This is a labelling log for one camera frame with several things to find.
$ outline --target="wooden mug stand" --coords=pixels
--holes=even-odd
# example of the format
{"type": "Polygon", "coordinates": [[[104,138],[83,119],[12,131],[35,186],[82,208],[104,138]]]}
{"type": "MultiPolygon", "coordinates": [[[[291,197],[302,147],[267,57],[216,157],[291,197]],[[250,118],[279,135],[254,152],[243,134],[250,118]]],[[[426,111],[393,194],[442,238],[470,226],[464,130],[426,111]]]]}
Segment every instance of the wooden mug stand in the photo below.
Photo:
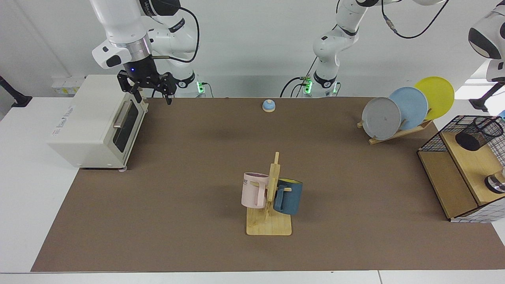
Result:
{"type": "Polygon", "coordinates": [[[267,203],[264,208],[247,209],[246,232],[248,235],[291,235],[291,215],[282,214],[274,210],[274,197],[281,165],[279,152],[275,152],[275,159],[270,164],[270,174],[267,186],[267,203]]]}

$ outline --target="yellow plate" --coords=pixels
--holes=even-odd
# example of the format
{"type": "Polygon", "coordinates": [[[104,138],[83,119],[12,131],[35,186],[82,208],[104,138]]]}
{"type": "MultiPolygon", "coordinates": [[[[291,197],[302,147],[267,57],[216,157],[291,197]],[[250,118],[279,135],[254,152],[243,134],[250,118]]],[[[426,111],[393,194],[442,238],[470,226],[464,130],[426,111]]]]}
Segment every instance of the yellow plate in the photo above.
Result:
{"type": "Polygon", "coordinates": [[[454,89],[449,81],[442,77],[428,77],[414,85],[426,96],[428,108],[427,120],[439,118],[446,114],[454,103],[454,89]]]}

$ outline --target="black wire basket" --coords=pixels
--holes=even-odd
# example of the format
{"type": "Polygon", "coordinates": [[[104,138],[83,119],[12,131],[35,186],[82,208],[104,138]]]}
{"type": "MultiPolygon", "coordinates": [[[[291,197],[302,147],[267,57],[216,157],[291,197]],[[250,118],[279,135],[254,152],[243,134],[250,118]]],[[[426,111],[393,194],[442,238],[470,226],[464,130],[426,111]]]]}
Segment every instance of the black wire basket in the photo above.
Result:
{"type": "Polygon", "coordinates": [[[479,116],[456,135],[456,141],[466,150],[477,151],[491,140],[502,135],[503,128],[495,119],[479,116]]]}

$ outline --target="power outlet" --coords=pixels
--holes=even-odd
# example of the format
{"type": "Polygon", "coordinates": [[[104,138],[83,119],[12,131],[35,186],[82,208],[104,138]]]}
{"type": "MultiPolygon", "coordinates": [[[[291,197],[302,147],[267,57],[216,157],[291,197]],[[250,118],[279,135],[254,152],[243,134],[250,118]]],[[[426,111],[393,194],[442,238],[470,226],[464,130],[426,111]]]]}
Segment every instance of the power outlet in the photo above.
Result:
{"type": "Polygon", "coordinates": [[[63,96],[73,96],[77,93],[86,77],[72,76],[69,78],[53,78],[51,87],[57,94],[63,96]]]}

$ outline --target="brown table mat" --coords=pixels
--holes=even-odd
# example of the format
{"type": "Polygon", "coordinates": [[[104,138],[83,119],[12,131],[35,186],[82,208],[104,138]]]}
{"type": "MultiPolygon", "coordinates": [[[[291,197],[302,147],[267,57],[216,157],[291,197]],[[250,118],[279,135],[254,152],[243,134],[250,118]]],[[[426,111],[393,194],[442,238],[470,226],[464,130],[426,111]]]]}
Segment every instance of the brown table mat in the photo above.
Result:
{"type": "Polygon", "coordinates": [[[504,269],[491,224],[450,223],[416,150],[371,146],[370,98],[150,100],[128,171],[79,170],[32,271],[504,269]],[[247,236],[242,174],[304,192],[293,235],[247,236]]]}

